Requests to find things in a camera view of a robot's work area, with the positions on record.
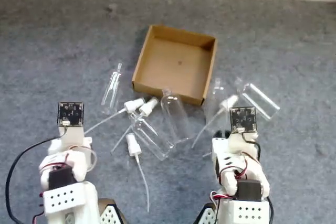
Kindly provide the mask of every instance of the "circuit board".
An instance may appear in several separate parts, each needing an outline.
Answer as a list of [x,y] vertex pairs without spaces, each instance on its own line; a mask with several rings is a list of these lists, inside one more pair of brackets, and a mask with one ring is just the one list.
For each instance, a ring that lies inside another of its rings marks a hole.
[[257,132],[255,107],[238,107],[230,109],[231,133]]
[[58,103],[57,124],[63,125],[63,121],[69,121],[72,127],[83,126],[84,104],[82,102]]

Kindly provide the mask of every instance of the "cardboard box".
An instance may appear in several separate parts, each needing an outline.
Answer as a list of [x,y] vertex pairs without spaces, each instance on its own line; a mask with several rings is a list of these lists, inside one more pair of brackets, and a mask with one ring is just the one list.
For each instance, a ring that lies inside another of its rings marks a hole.
[[152,25],[136,64],[134,90],[161,97],[162,89],[169,88],[182,101],[201,105],[206,98],[216,49],[214,37]]

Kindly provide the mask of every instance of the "red wire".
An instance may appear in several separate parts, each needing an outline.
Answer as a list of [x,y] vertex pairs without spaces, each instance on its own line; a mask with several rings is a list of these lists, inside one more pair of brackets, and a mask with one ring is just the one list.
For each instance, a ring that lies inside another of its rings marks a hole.
[[[246,164],[246,166],[245,166],[245,168],[242,170],[242,172],[239,173],[239,174],[237,174],[237,175],[235,176],[236,179],[241,178],[241,177],[246,173],[246,170],[247,170],[247,161],[246,161],[246,159],[245,159],[245,164]],[[241,168],[238,167],[238,166],[230,165],[230,166],[227,166],[227,167],[223,168],[222,170],[220,170],[219,175],[218,175],[218,176],[219,176],[218,181],[219,181],[219,184],[220,184],[220,185],[222,185],[222,172],[225,171],[226,169],[229,169],[229,168],[238,168],[238,169],[241,169]]]
[[44,168],[46,168],[46,167],[48,167],[48,166],[62,166],[62,165],[65,165],[65,163],[63,162],[63,163],[61,163],[61,162],[56,162],[56,163],[50,163],[50,164],[47,164],[47,165],[45,165],[44,167],[42,167],[40,170],[42,170],[42,169],[44,169]]

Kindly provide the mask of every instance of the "cable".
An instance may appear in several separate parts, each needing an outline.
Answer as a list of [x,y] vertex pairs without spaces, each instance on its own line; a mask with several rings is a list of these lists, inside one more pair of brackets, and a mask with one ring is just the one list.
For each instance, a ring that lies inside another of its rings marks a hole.
[[34,215],[33,220],[32,220],[32,224],[36,224],[37,217],[41,216],[42,214],[44,214],[44,211],[39,213],[38,215]]
[[217,213],[216,213],[216,218],[215,218],[215,223],[214,224],[216,224],[218,222],[217,217],[218,217],[220,203],[221,203],[221,199],[218,200]]
[[258,147],[258,161],[260,161],[260,155],[261,155],[261,146],[260,146],[260,144],[259,143],[257,143],[257,142],[254,142],[254,141],[247,141],[246,139],[245,139],[245,137],[244,137],[244,133],[242,133],[241,134],[241,136],[243,137],[243,139],[244,139],[244,141],[246,142],[246,143],[248,143],[248,144],[254,144],[254,145],[256,145],[257,147]]
[[246,170],[247,170],[247,160],[245,159],[245,168],[241,168],[241,167],[238,167],[238,166],[235,166],[235,165],[230,165],[230,166],[226,166],[224,167],[222,170],[220,170],[220,172],[218,173],[218,182],[220,185],[222,185],[222,172],[225,171],[226,169],[229,169],[229,168],[238,168],[238,169],[241,169],[242,171],[240,173],[238,173],[237,175],[235,175],[235,178],[238,179],[238,178],[241,178]]
[[268,200],[269,208],[271,210],[271,216],[269,217],[269,224],[272,224],[273,223],[273,218],[274,218],[274,208],[273,208],[273,204],[272,204],[272,201],[269,198],[269,196],[266,197],[266,199]]
[[[67,130],[68,128],[65,127],[64,128],[64,133],[62,136],[64,136],[66,133],[67,133]],[[13,161],[10,169],[9,169],[9,172],[8,172],[8,175],[7,175],[7,179],[6,179],[6,186],[5,186],[5,198],[6,198],[6,208],[7,208],[7,212],[8,212],[8,215],[9,217],[11,218],[12,221],[14,221],[16,224],[24,224],[22,221],[20,221],[19,219],[17,219],[13,213],[12,213],[12,209],[10,207],[10,199],[9,199],[9,185],[11,183],[10,179],[12,178],[12,174],[13,174],[13,171],[14,171],[14,168],[16,166],[16,164],[19,162],[20,158],[28,151],[30,151],[31,149],[35,148],[36,146],[38,145],[41,145],[41,144],[44,144],[44,143],[47,143],[47,142],[50,142],[54,139],[57,139],[57,138],[60,138],[62,136],[56,136],[56,137],[52,137],[52,138],[48,138],[46,140],[43,140],[41,142],[38,142],[36,144],[33,144],[32,146],[26,148],[23,152],[21,152],[16,158],[15,160]]]
[[106,121],[112,119],[112,118],[115,117],[116,115],[119,115],[119,114],[121,114],[121,113],[123,113],[123,112],[125,112],[125,111],[126,111],[126,109],[119,110],[117,113],[115,113],[115,114],[109,116],[108,118],[106,118],[106,119],[100,121],[99,123],[97,123],[97,124],[95,124],[94,126],[92,126],[90,129],[88,129],[87,131],[85,131],[85,132],[84,132],[84,135],[88,134],[90,131],[92,131],[93,129],[97,128],[100,124],[102,124],[102,123],[104,123],[104,122],[106,122]]
[[141,165],[140,165],[139,156],[136,155],[135,159],[136,159],[136,162],[138,164],[138,167],[139,167],[139,170],[140,170],[143,182],[145,184],[146,195],[147,195],[147,212],[149,212],[149,189],[148,189],[148,184],[147,184],[147,181],[146,181],[146,178],[145,178],[145,174],[143,173]]
[[97,153],[93,149],[91,149],[89,147],[78,146],[78,145],[71,146],[71,147],[68,148],[68,150],[72,150],[74,148],[84,148],[84,149],[88,149],[88,150],[91,151],[91,154],[94,156],[94,160],[93,160],[93,163],[90,166],[88,166],[87,172],[92,171],[94,169],[94,167],[96,166],[96,164],[97,164],[97,160],[98,160]]
[[115,146],[112,148],[111,150],[111,154],[114,152],[114,150],[118,147],[118,145],[121,143],[121,141],[124,139],[124,137],[126,136],[126,134],[130,131],[131,127],[133,126],[133,124],[131,124],[124,132],[124,134],[122,134],[121,138],[119,138],[119,140],[117,141],[117,143],[115,144]]

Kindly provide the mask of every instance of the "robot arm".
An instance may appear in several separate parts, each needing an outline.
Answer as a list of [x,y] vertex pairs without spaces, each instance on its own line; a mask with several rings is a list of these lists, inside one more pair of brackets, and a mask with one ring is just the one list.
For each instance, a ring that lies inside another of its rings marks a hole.
[[269,195],[269,182],[256,159],[256,148],[252,144],[246,143],[241,134],[231,134],[228,139],[215,137],[212,143],[213,164],[225,194],[233,196],[237,193],[237,179],[253,179],[260,181],[262,196]]
[[93,168],[93,150],[92,138],[84,137],[82,122],[82,103],[59,104],[62,137],[52,141],[49,155],[39,166],[48,224],[124,224],[115,204],[99,211],[96,188],[85,181],[86,173]]

